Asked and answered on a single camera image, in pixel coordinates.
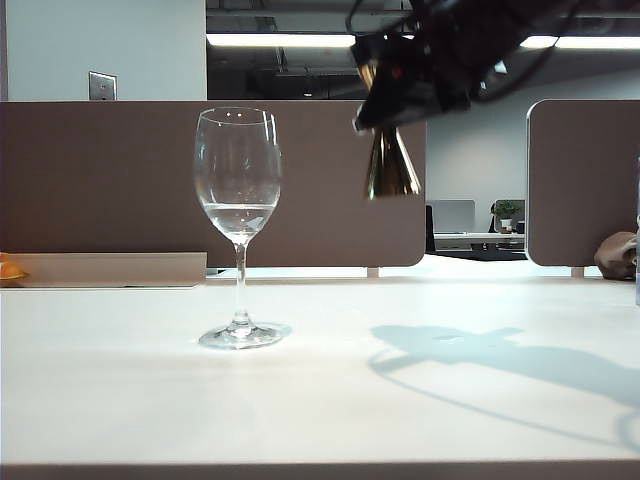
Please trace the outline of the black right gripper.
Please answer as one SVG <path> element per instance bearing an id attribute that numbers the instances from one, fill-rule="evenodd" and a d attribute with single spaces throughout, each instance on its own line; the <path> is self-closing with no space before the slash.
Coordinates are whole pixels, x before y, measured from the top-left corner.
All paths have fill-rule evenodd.
<path id="1" fill-rule="evenodd" d="M 368 95 L 353 120 L 356 131 L 404 124 L 470 107 L 471 92 L 520 42 L 515 1 L 429 1 L 418 38 L 428 51 L 427 77 L 396 63 L 420 58 L 424 46 L 396 33 L 355 37 L 351 54 Z"/>

